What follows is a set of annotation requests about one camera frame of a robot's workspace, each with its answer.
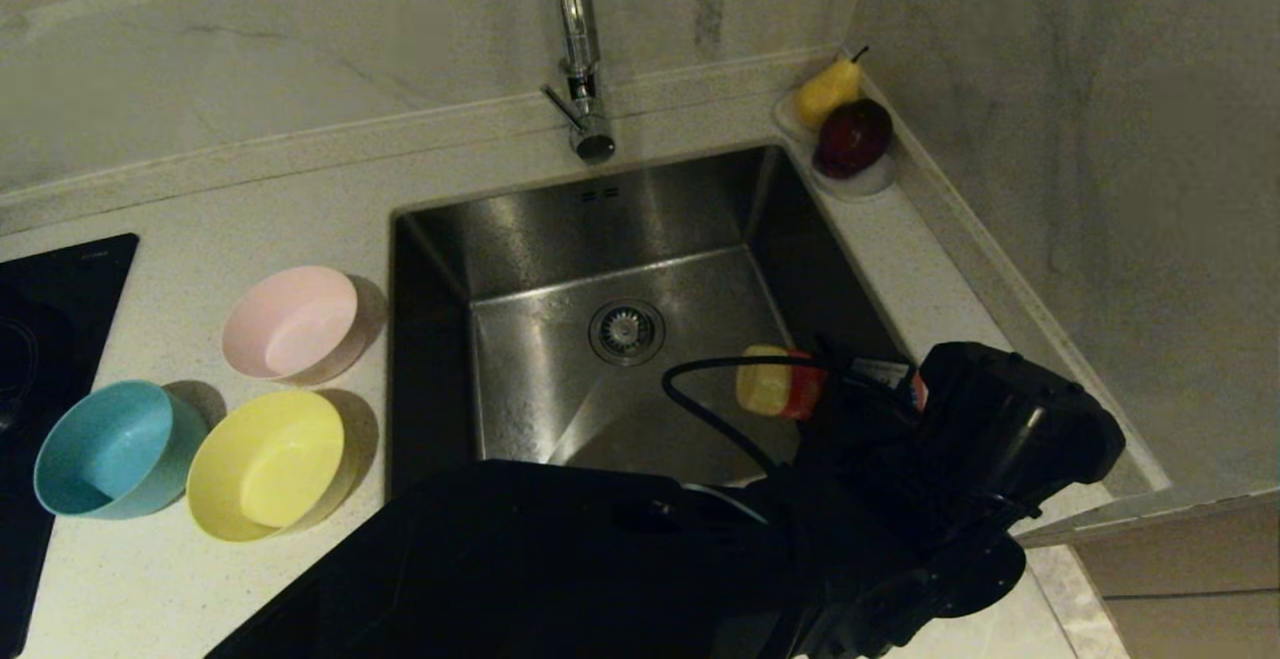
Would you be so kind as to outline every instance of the plastic bowl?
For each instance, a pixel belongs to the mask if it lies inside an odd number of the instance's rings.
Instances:
[[[187,477],[191,516],[207,535],[253,541],[326,517],[355,472],[343,461],[342,417],[324,395],[260,395],[224,418]]]
[[[63,517],[128,520],[182,494],[205,418],[147,381],[102,386],[69,408],[36,458],[36,496]]]
[[[232,310],[223,326],[223,357],[248,377],[320,384],[346,371],[369,343],[358,305],[356,285],[337,270],[274,273]]]

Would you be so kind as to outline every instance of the black cooktop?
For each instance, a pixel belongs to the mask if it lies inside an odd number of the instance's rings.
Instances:
[[[22,651],[54,517],[36,454],[93,385],[138,238],[91,241],[0,264],[0,656]]]

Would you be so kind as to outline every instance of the sink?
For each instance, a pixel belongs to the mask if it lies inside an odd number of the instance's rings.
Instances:
[[[392,495],[481,458],[735,482],[754,463],[662,393],[768,343],[899,360],[785,150],[759,147],[393,218]],[[678,380],[778,459],[733,370]]]

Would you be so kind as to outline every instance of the chrome faucet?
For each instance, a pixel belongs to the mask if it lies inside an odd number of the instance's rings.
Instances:
[[[613,156],[613,136],[596,95],[600,49],[595,41],[591,0],[559,0],[564,20],[564,58],[559,67],[568,82],[568,100],[550,86],[543,93],[568,120],[568,145],[582,161],[598,164]]]

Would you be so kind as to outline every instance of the pink bowl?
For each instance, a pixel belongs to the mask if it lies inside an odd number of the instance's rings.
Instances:
[[[356,285],[329,267],[266,276],[232,310],[223,357],[244,376],[320,384],[349,367],[369,343]]]

